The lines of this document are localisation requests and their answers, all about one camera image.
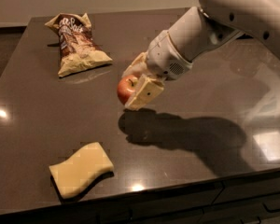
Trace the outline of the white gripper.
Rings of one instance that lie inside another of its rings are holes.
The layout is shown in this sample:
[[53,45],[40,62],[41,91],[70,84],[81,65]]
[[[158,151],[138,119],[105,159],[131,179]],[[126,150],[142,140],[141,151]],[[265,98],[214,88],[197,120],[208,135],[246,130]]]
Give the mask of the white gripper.
[[[129,110],[139,110],[164,91],[164,77],[177,80],[192,67],[176,50],[169,33],[164,30],[124,70],[122,76],[139,77],[135,90],[125,104]],[[159,77],[149,76],[149,71]]]

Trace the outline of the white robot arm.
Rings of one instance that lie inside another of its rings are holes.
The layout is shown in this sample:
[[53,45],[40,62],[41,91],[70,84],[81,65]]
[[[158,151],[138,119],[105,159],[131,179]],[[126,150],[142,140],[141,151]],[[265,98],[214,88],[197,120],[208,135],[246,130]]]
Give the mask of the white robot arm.
[[280,0],[199,0],[161,31],[122,74],[118,98],[138,110],[158,97],[166,80],[177,80],[202,54],[240,35],[261,42],[280,60]]

